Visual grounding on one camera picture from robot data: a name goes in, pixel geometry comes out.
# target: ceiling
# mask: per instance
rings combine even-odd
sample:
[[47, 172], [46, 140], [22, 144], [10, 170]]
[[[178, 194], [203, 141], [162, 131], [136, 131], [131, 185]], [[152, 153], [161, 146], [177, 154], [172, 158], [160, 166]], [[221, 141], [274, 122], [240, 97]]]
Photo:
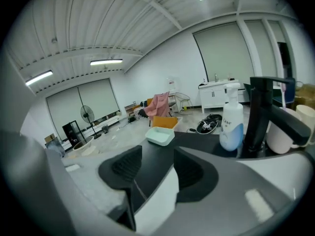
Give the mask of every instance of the ceiling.
[[[31, 0], [7, 36], [5, 49], [38, 93], [95, 73], [126, 72], [174, 34], [224, 13], [245, 11], [292, 15], [284, 0]], [[123, 59], [90, 66], [91, 60]]]

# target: light blue tray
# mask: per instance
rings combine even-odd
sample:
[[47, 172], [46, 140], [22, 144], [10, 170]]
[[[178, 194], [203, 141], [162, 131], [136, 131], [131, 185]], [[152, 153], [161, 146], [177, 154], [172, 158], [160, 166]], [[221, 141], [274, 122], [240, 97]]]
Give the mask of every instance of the light blue tray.
[[168, 145], [175, 137], [174, 129], [153, 127], [146, 133], [149, 142], [160, 146]]

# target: roller blind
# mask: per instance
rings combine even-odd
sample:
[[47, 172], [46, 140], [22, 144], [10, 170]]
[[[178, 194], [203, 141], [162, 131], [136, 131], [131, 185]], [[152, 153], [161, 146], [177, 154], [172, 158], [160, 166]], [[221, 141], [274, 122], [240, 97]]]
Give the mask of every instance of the roller blind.
[[286, 40], [284, 38], [284, 33], [281, 30], [281, 27], [278, 22], [269, 21], [269, 24], [271, 26], [272, 31], [274, 32], [274, 35], [276, 37], [277, 42], [286, 43]]
[[231, 77], [250, 83], [254, 76], [252, 61], [243, 35], [237, 24], [218, 26], [194, 35], [200, 49], [208, 80]]
[[79, 86], [84, 105], [89, 106], [95, 120], [119, 110], [109, 80], [101, 80]]
[[47, 98], [47, 104], [61, 140], [66, 139], [63, 126], [69, 122], [76, 120], [80, 129], [90, 126], [81, 118], [82, 103], [78, 88], [71, 88], [50, 96]]
[[261, 21], [245, 22], [254, 39], [263, 76], [277, 77], [275, 56], [267, 31]]

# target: black countertop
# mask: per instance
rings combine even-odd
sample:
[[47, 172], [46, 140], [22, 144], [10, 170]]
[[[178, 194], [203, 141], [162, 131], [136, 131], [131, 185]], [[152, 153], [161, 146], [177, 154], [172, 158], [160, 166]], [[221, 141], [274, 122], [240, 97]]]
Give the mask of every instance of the black countertop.
[[[237, 157], [238, 151], [226, 151], [219, 142], [219, 135], [200, 135], [175, 132], [175, 138], [167, 146], [159, 146], [144, 140], [142, 146], [142, 165], [135, 177], [138, 187], [149, 198], [173, 165], [174, 148], [177, 146], [201, 150], [221, 157]], [[143, 195], [134, 185], [132, 202], [136, 212], [145, 202]]]

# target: blue bottle label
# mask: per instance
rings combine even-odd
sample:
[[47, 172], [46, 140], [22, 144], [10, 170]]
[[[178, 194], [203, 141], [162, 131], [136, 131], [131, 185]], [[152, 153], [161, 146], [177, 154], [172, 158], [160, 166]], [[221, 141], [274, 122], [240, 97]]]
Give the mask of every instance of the blue bottle label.
[[244, 125], [241, 123], [237, 125], [232, 131], [226, 132], [221, 126], [220, 144], [227, 151], [237, 149], [243, 140]]

